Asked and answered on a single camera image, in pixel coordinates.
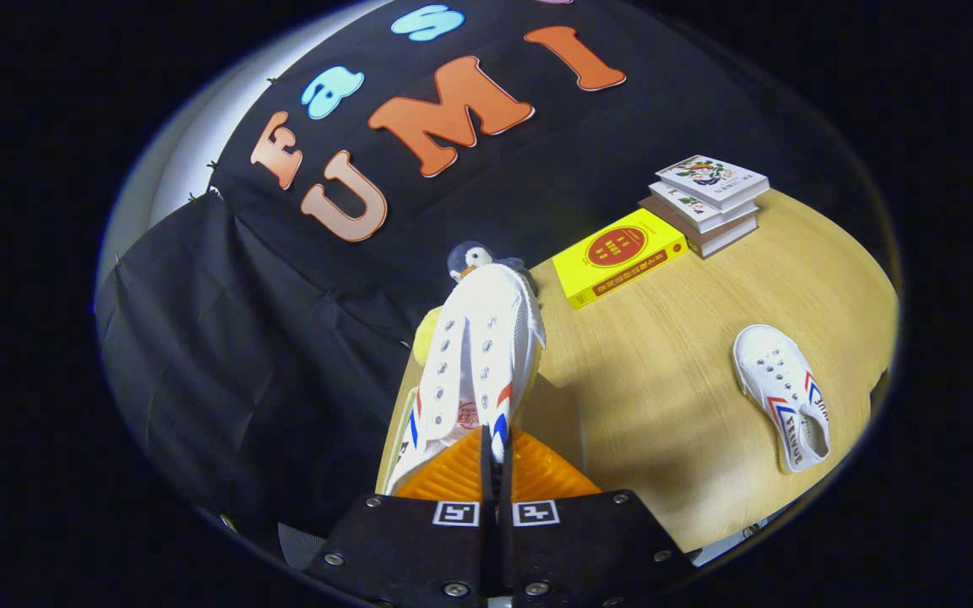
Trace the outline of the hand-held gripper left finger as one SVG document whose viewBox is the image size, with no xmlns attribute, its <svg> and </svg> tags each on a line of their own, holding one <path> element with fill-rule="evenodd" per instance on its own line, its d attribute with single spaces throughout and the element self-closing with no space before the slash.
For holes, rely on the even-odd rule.
<svg viewBox="0 0 973 608">
<path fill-rule="evenodd" d="M 497 501 L 489 434 L 460 440 L 471 448 L 480 482 L 469 501 L 364 494 L 336 524 L 306 576 L 379 607 L 487 607 Z"/>
</svg>

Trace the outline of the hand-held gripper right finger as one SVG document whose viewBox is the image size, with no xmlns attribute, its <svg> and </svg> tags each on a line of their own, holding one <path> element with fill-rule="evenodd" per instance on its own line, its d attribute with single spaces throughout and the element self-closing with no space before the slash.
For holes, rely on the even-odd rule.
<svg viewBox="0 0 973 608">
<path fill-rule="evenodd" d="M 508 433 L 499 494 L 499 580 L 514 607 L 656 607 L 698 577 L 636 492 L 517 498 L 530 464 Z"/>
</svg>

